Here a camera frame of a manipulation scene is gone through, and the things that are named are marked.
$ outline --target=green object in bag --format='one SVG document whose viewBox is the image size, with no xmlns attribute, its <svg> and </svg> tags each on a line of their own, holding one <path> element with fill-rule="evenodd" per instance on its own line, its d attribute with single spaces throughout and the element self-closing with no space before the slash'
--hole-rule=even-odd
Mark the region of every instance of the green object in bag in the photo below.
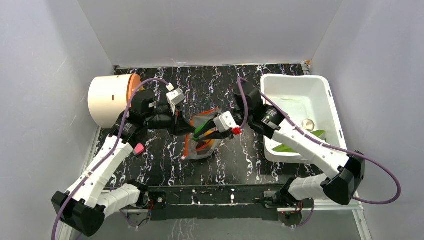
<svg viewBox="0 0 424 240">
<path fill-rule="evenodd" d="M 316 131 L 311 132 L 311 134 L 315 135 L 316 137 L 320 138 L 321 140 L 326 140 L 326 139 L 323 139 L 326 136 L 326 131 L 324 131 L 324 130 L 316 130 Z M 296 153 L 295 150 L 291 149 L 289 146 L 284 145 L 284 144 L 276 146 L 272 150 L 275 151 L 275 152 L 278 152 L 278 153 Z"/>
</svg>

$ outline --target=plastic bag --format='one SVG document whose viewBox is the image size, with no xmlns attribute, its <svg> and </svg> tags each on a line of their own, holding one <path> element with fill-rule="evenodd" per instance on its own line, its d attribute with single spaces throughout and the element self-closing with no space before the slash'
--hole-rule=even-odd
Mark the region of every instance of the plastic bag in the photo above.
<svg viewBox="0 0 424 240">
<path fill-rule="evenodd" d="M 215 118 L 216 114 L 221 114 L 222 112 L 223 111 L 221 111 L 218 107 L 209 111 L 201 112 L 190 119 L 190 124 L 197 128 L 203 125 L 206 121 Z M 216 128 L 211 129 L 200 136 L 200 138 L 207 136 L 216 130 Z M 208 158 L 214 153 L 217 146 L 222 142 L 220 139 L 210 139 L 203 142 L 196 142 L 193 140 L 193 135 L 193 133 L 190 133 L 185 136 L 184 159 L 199 160 Z"/>
</svg>

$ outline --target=beige cylindrical container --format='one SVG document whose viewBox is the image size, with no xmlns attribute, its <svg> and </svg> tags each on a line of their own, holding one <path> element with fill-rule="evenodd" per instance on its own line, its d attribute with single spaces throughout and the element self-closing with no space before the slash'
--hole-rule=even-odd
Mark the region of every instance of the beige cylindrical container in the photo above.
<svg viewBox="0 0 424 240">
<path fill-rule="evenodd" d="M 94 78 L 87 98 L 88 109 L 95 123 L 104 129 L 112 128 L 140 83 L 137 74 Z"/>
</svg>

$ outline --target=white plastic bin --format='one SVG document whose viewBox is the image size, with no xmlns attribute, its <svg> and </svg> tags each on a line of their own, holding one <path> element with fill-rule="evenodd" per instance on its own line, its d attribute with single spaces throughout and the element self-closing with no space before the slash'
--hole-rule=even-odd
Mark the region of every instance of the white plastic bin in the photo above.
<svg viewBox="0 0 424 240">
<path fill-rule="evenodd" d="M 260 79 L 260 90 L 287 112 L 298 126 L 302 125 L 304 119 L 311 119 L 315 123 L 314 131 L 325 131 L 327 143 L 346 149 L 342 126 L 327 79 L 313 75 L 265 74 Z M 281 143 L 265 136 L 263 138 L 265 158 L 268 161 L 309 164 L 309 161 L 298 153 L 273 151 L 273 148 Z"/>
</svg>

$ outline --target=black tabletop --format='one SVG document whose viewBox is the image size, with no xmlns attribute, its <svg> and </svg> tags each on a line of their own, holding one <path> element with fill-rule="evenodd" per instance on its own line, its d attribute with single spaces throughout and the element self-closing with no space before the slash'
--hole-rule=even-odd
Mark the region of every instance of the black tabletop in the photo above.
<svg viewBox="0 0 424 240">
<path fill-rule="evenodd" d="M 185 94 L 183 112 L 186 119 L 219 107 L 230 110 L 234 104 L 233 89 L 238 76 L 260 86 L 264 74 L 304 75 L 301 64 L 231 65 L 199 67 L 161 67 L 117 69 L 116 75 L 134 74 L 141 80 L 162 78 L 181 88 Z M 162 83 L 154 82 L 145 89 L 154 91 L 159 101 L 166 102 L 168 92 Z M 97 148 L 108 134 L 102 129 Z M 141 142 L 146 151 L 130 155 L 117 169 L 107 188 L 117 188 L 131 179 L 148 186 L 198 186 L 240 184 L 284 184 L 288 178 L 321 174 L 314 165 L 276 163 L 264 157 L 263 136 L 248 126 L 234 139 L 224 140 L 215 153 L 203 160 L 183 160 L 185 137 L 170 137 L 166 130 L 150 130 Z"/>
</svg>

